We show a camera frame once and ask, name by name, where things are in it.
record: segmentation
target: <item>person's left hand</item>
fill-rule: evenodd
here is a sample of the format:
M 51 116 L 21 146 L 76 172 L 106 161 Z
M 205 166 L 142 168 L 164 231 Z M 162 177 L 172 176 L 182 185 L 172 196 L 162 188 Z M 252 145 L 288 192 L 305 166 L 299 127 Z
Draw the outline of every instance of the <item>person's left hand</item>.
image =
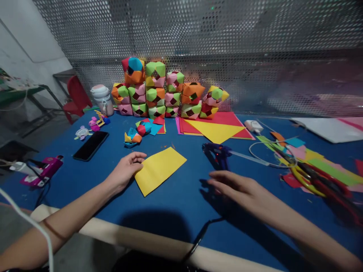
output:
M 121 192 L 128 185 L 132 175 L 142 169 L 143 165 L 141 163 L 146 156 L 142 152 L 132 152 L 123 157 L 105 182 L 115 187 L 115 193 Z

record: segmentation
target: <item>blue table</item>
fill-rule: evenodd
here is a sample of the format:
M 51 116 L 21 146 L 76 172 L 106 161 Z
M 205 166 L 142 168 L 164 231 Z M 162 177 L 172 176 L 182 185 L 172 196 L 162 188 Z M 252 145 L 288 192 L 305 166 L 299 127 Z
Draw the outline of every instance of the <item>blue table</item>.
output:
M 72 155 L 83 142 L 75 141 L 74 134 L 81 125 L 87 126 L 94 115 L 93 111 L 87 112 L 35 157 L 42 160 L 48 156 L 64 156 L 64 165 L 51 180 L 51 189 L 44 204 L 64 207 L 102 182 L 120 158 L 132 150 L 152 155 L 164 150 L 165 146 L 174 146 L 187 162 L 168 180 L 146 198 L 133 181 L 121 196 L 108 203 L 96 217 L 125 227 L 192 243 L 206 221 L 218 218 L 218 212 L 224 212 L 225 206 L 208 193 L 208 188 L 203 187 L 203 180 L 208 179 L 208 173 L 213 170 L 202 152 L 202 144 L 208 142 L 206 138 L 178 135 L 175 120 L 166 119 L 166 134 L 148 135 L 143 138 L 141 145 L 129 150 L 123 146 L 124 132 L 134 127 L 140 118 L 115 113 L 110 117 L 111 123 L 101 129 L 109 132 L 110 136 L 91 161 L 76 161 Z M 238 118 L 244 122 L 247 119 L 256 119 L 256 116 L 238 115 Z M 309 149 L 323 154 L 327 159 L 343 165 L 352 172 L 356 172 L 354 159 L 363 160 L 363 141 L 330 144 L 302 128 L 293 127 L 288 120 L 262 120 L 285 138 L 302 134 L 300 139 L 306 142 Z M 267 129 L 262 134 L 270 137 Z M 237 152 L 248 154 L 248 147 L 254 142 L 229 139 L 224 144 Z M 264 145 L 255 146 L 254 152 L 265 160 L 277 162 L 272 152 Z M 236 156 L 229 159 L 229 164 L 232 171 L 257 180 L 344 247 L 358 257 L 363 256 L 361 230 L 343 224 L 321 198 L 304 193 L 301 189 L 292 189 L 280 182 L 279 175 L 287 173 L 288 170 L 266 167 Z M 20 207 L 33 210 L 39 190 L 32 191 L 29 187 L 19 184 L 22 177 L 23 174 L 14 173 L 2 188 Z M 361 194 L 354 195 L 362 199 Z M 290 238 L 261 224 L 240 209 L 236 209 L 228 221 L 212 224 L 201 245 L 281 270 L 306 270 L 307 264 Z

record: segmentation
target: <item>water bottle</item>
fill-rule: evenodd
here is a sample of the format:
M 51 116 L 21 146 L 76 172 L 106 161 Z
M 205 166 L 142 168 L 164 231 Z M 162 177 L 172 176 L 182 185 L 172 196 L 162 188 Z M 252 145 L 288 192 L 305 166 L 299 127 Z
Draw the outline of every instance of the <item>water bottle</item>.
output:
M 93 99 L 97 102 L 100 112 L 104 116 L 114 114 L 113 104 L 111 100 L 110 90 L 102 84 L 96 85 L 91 89 Z

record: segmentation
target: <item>black phone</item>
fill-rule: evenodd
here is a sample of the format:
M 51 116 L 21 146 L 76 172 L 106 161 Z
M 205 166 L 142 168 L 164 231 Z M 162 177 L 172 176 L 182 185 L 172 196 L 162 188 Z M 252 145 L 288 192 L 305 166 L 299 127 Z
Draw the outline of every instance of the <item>black phone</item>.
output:
M 109 136 L 108 132 L 96 131 L 94 134 L 85 142 L 80 149 L 73 155 L 73 159 L 79 161 L 89 161 L 102 143 Z

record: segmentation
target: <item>hand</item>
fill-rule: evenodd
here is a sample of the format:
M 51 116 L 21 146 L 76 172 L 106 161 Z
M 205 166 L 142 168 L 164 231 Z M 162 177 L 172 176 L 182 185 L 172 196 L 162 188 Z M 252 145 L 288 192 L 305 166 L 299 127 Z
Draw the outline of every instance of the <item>hand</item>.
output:
M 142 169 L 141 164 L 147 155 L 142 152 L 132 152 L 123 157 L 116 165 L 115 169 L 110 173 L 105 182 L 112 184 L 116 192 L 119 193 L 128 185 L 130 178 L 135 172 Z
M 289 222 L 303 218 L 253 179 L 229 171 L 215 171 L 209 175 L 212 179 L 208 184 L 216 191 L 276 229 L 289 233 Z

